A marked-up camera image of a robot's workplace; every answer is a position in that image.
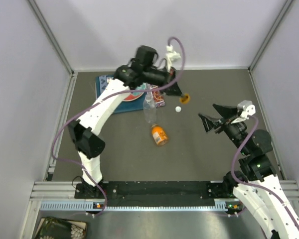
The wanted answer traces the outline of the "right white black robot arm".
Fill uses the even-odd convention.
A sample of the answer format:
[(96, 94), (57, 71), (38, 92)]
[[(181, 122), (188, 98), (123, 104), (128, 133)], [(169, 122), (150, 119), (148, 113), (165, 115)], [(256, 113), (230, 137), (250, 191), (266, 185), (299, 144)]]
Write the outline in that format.
[(221, 116), (198, 116), (206, 132), (222, 133), (237, 147), (223, 192), (236, 197), (268, 239), (299, 239), (299, 216), (285, 195), (267, 153), (273, 150), (266, 130), (258, 129), (256, 107), (242, 101), (235, 107), (213, 105)]

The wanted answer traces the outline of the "clear bottle orange base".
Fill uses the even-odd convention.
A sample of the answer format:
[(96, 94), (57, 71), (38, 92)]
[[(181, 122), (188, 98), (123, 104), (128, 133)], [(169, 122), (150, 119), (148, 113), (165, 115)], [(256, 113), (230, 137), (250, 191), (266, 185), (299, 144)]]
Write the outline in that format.
[(150, 124), (154, 124), (156, 122), (156, 105), (152, 96), (146, 95), (143, 102), (143, 110), (145, 120)]

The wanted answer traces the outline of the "orange bottle cap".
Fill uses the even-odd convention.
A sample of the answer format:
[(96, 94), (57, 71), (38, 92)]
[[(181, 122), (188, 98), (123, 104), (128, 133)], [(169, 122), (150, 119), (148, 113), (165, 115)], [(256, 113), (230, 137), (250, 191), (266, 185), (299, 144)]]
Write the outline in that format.
[(182, 104), (188, 104), (190, 102), (190, 95), (189, 94), (184, 94), (180, 97), (179, 101), (182, 103)]

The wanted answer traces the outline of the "orange juice bottle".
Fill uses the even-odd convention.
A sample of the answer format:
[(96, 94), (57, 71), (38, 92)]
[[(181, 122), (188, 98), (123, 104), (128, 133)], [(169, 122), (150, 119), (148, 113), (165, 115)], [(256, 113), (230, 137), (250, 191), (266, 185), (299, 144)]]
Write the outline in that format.
[(163, 146), (169, 140), (164, 129), (161, 126), (159, 126), (158, 124), (153, 124), (151, 126), (151, 134), (152, 134), (154, 142), (156, 143), (157, 146)]

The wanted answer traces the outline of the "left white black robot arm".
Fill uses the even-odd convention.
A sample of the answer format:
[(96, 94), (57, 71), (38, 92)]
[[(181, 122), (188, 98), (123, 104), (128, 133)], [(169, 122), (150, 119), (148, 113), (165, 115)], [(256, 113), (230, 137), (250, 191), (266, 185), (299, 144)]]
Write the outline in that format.
[(94, 104), (69, 123), (70, 136), (82, 163), (83, 180), (87, 183), (85, 190), (91, 197), (99, 197), (103, 192), (100, 155), (105, 142), (99, 134), (121, 102), (143, 83), (155, 85), (155, 90), (167, 96), (183, 96), (177, 84), (181, 73), (176, 71), (173, 63), (185, 60), (184, 51), (176, 52), (172, 45), (168, 45), (166, 50), (165, 66), (160, 69), (154, 65), (157, 51), (149, 46), (138, 47), (128, 64), (115, 70), (113, 79)]

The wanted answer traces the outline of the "white bottle cap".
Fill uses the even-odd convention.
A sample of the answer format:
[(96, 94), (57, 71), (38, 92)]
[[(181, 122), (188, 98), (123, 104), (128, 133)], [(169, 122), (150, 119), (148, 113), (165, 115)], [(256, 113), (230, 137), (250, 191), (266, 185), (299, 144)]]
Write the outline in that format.
[(180, 112), (181, 111), (181, 107), (180, 106), (175, 107), (175, 111), (176, 112)]

